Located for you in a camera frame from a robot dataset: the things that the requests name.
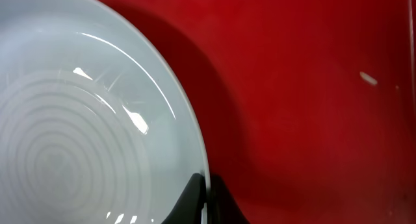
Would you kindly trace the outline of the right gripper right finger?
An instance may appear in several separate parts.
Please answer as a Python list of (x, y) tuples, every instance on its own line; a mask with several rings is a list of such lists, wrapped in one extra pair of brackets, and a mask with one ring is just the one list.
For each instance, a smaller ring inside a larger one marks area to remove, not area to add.
[(209, 224), (249, 224), (220, 175), (211, 175)]

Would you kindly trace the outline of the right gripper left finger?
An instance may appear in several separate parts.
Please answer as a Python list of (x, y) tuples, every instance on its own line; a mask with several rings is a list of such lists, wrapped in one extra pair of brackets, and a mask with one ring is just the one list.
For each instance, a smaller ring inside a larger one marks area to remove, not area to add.
[(162, 224), (200, 224), (205, 204), (205, 177), (194, 173)]

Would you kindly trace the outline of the light blue plate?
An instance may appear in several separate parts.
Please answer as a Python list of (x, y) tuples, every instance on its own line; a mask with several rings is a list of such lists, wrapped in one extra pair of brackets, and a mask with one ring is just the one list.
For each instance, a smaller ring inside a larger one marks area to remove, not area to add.
[(1, 0), (1, 222), (162, 223), (202, 134), (152, 44), (97, 0)]

